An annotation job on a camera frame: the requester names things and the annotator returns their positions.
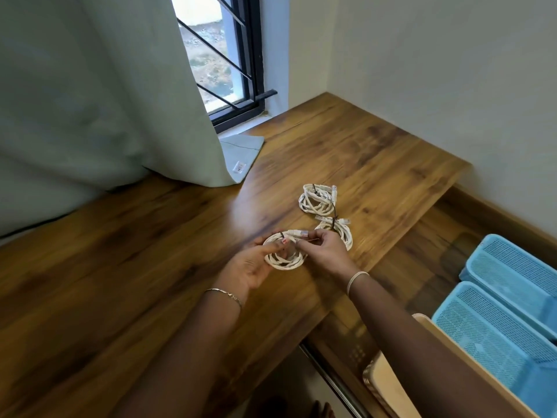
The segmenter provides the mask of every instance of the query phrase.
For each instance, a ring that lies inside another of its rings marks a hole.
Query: person's left hand
[[[282,240],[263,245],[269,236],[278,232],[280,230],[258,237],[234,255],[220,272],[214,287],[236,295],[244,304],[249,291],[258,288],[272,270],[265,256],[286,250],[287,244]]]

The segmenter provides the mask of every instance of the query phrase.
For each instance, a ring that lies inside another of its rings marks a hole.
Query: window frame
[[[263,83],[263,47],[261,38],[261,12],[259,0],[217,0],[221,9],[226,10],[233,18],[235,39],[238,48],[238,66],[240,70],[244,98],[235,102],[228,102],[200,84],[198,87],[225,102],[226,105],[209,113],[215,131],[221,133],[230,127],[239,125],[265,111],[265,98],[276,94],[276,91],[265,92]],[[203,38],[198,36],[189,26],[177,18],[178,23],[196,35],[202,43],[209,46]]]

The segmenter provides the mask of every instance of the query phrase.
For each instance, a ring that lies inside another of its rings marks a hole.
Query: wooden desk
[[[338,186],[351,255],[370,270],[467,165],[330,94],[250,133],[266,142],[242,185],[151,176],[0,248],[1,416],[106,416],[244,243],[317,225],[297,206],[303,184]],[[245,399],[339,297],[309,266],[273,272],[206,415]]]

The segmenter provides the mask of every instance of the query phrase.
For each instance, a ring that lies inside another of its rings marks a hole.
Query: person's right hand
[[[346,245],[337,232],[325,229],[310,230],[308,239],[319,239],[317,244],[300,239],[296,247],[319,266],[331,273],[345,291],[350,278],[360,271],[348,256]]]

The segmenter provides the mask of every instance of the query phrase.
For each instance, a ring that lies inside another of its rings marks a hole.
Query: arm
[[[298,249],[329,271],[343,292],[360,271],[335,232],[310,231],[321,245],[299,241]],[[414,320],[374,279],[354,280],[350,299],[389,361],[400,384],[423,417],[505,417],[520,415],[473,369]]]
[[[284,248],[281,242],[262,245],[255,240],[236,254],[220,272],[212,288],[238,297],[242,305],[271,271],[263,259]],[[174,418],[200,416],[223,344],[240,316],[240,305],[227,295],[205,292],[182,326],[163,347],[136,385],[119,402],[115,418]]]

